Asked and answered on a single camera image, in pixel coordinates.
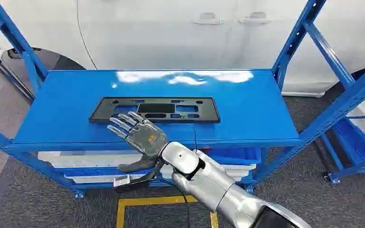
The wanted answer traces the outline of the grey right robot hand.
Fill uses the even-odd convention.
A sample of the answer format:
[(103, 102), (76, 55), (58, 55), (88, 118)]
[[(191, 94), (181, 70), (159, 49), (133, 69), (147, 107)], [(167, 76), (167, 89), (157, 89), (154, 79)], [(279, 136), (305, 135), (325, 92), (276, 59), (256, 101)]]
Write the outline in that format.
[(133, 111), (110, 117), (109, 121), (111, 124), (107, 126), (107, 129), (142, 154), (139, 161), (118, 165), (117, 168), (120, 171), (132, 173), (156, 166), (160, 152), (169, 142), (163, 130)]

